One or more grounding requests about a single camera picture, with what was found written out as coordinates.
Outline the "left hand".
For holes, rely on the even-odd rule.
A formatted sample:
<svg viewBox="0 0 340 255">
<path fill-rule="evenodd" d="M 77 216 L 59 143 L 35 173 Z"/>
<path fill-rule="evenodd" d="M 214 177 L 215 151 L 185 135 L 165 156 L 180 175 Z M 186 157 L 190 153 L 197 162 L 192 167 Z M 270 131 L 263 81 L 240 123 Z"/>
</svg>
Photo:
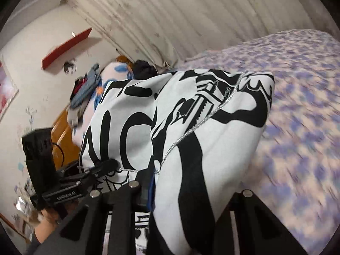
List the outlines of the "left hand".
<svg viewBox="0 0 340 255">
<path fill-rule="evenodd" d="M 25 254 L 34 254 L 37 248 L 55 231 L 58 226 L 59 214 L 53 208 L 45 208 L 41 211 L 43 219 L 34 228 L 32 242 Z"/>
</svg>

